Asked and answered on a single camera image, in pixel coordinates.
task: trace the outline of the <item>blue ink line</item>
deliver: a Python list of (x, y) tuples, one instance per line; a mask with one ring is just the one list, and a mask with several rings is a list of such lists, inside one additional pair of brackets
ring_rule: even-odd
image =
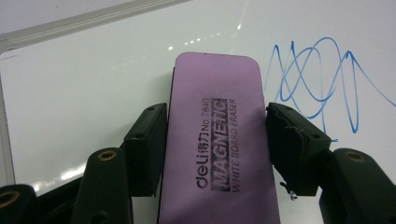
[[(322, 59), (321, 59), (321, 55), (320, 55), (320, 51), (318, 49), (320, 44), (323, 44), (324, 42), (328, 42), (331, 43), (337, 53), (338, 56), (338, 65), (337, 68), (335, 70), (335, 73), (333, 75), (332, 81), (330, 82), (330, 88), (327, 89), (327, 93), (326, 90), (324, 90), (323, 87), (323, 69), (322, 69)], [(304, 70), (306, 68), (306, 65), (308, 63), (308, 61), (311, 59), (312, 54), (316, 54), (318, 57), (318, 61), (319, 61), (319, 68), (320, 68), (320, 96), (316, 96), (311, 88), (309, 88), (308, 84), (306, 83), (305, 77), (304, 77)], [(323, 37), (321, 38), (319, 41), (317, 41), (312, 47), (309, 48), (305, 48), (300, 52), (296, 53), (295, 50), (295, 44), (294, 41), (291, 41), (291, 46), (290, 46), (290, 51), (289, 51), (289, 55), (288, 58), (292, 57), (292, 61), (289, 64), (285, 64), (282, 63), (282, 59), (280, 56), (280, 52), (279, 52), (279, 46), (275, 45), (272, 55), (271, 55), (271, 60), (270, 60), (270, 65), (268, 66), (268, 70), (267, 70), (267, 74), (265, 76), (265, 82), (263, 85), (263, 89), (264, 92), (267, 88), (267, 81), (268, 81), (268, 77), (271, 74), (271, 69), (274, 63), (274, 60), (277, 59), (277, 62), (279, 64), (279, 67), (281, 69), (282, 72), (282, 78), (281, 81), (279, 83), (278, 86), (278, 91), (276, 93), (276, 97), (275, 97), (275, 102), (280, 99), (280, 101), (282, 102), (288, 102), (288, 101), (292, 101), (292, 103), (294, 104), (295, 108), (297, 111), (299, 111), (301, 114), (302, 113), (302, 109), (298, 106), (296, 99), (295, 99), (295, 92), (297, 90), (297, 87), (301, 86), (300, 84), (302, 83), (302, 85), (304, 86), (304, 88), (306, 89), (307, 93), (309, 94), (309, 96), (316, 102), (320, 103), (320, 109), (318, 109), (318, 111), (316, 111), (314, 114), (306, 116), (308, 119), (314, 119), (317, 116), (321, 117), (321, 123), (322, 123), (322, 130), (323, 132), (326, 133), (326, 119), (325, 119), (325, 107), (327, 105), (327, 103), (332, 99), (333, 94), (335, 93), (335, 91), (337, 90), (337, 83), (336, 80), (340, 77), (341, 78), (341, 83), (342, 83), (342, 89), (343, 89), (343, 94), (344, 94), (344, 102), (346, 105), (346, 112), (347, 112), (347, 116), (349, 119), (349, 125), (351, 127), (351, 131), (353, 133), (356, 133), (359, 130), (359, 125), (360, 125), (360, 113), (359, 113), (359, 95), (358, 95), (358, 84), (357, 84), (357, 72), (360, 72), (363, 74), (363, 76), (367, 79), (367, 81), (371, 84), (372, 87), (374, 87), (374, 89), (386, 100), (388, 101), (391, 105), (396, 107), (395, 102), (391, 101), (388, 96), (382, 92), (375, 84), (374, 82), (370, 79), (370, 77), (364, 72), (363, 68), (361, 67), (361, 65), (359, 64), (358, 60), (356, 59), (355, 55), (352, 53), (352, 51), (348, 50), (346, 53), (341, 54), (341, 51), (338, 47), (338, 44), (335, 42), (334, 39), (332, 39), (331, 37)], [(303, 63), (299, 63), (298, 59), (299, 58), (303, 58)], [(345, 74), (344, 74), (344, 68), (343, 65), (345, 62), (350, 62), (351, 63), (351, 67), (352, 67), (352, 75), (353, 75), (353, 99), (352, 99), (352, 103), (348, 101), (347, 99), (347, 84), (345, 82)], [(295, 81), (294, 84), (290, 84), (290, 82), (288, 81), (288, 75), (290, 74), (290, 70), (292, 68), (296, 68), (297, 72), (298, 72), (298, 78)], [(351, 107), (354, 106), (356, 108), (356, 112), (353, 114), (351, 112)]]

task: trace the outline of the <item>whiteboard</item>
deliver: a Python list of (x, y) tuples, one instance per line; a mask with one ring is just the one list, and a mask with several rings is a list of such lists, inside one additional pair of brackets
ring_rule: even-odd
[[(394, 11), (390, 0), (192, 1), (10, 50), (0, 74), (16, 181), (40, 194), (76, 178), (169, 101), (177, 55), (200, 51), (256, 60), (267, 104), (298, 108), (332, 149), (371, 155), (395, 182)], [(292, 202), (276, 186), (282, 223), (322, 222), (318, 197)], [(155, 223), (156, 199), (136, 200), (136, 223)]]

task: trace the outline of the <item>purple eraser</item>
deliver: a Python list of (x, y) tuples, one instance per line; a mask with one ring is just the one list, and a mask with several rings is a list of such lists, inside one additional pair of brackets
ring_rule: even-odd
[(159, 223), (280, 223), (254, 60), (177, 57)]

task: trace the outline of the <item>eraser label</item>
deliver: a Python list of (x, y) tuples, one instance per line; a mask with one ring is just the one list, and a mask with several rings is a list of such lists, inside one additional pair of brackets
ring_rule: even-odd
[(197, 187), (240, 191), (236, 100), (202, 99), (197, 144)]

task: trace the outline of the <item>whiteboard eraser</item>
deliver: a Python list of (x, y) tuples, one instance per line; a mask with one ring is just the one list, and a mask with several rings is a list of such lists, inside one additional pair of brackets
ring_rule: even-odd
[(160, 224), (280, 223), (262, 76), (249, 57), (177, 57)]

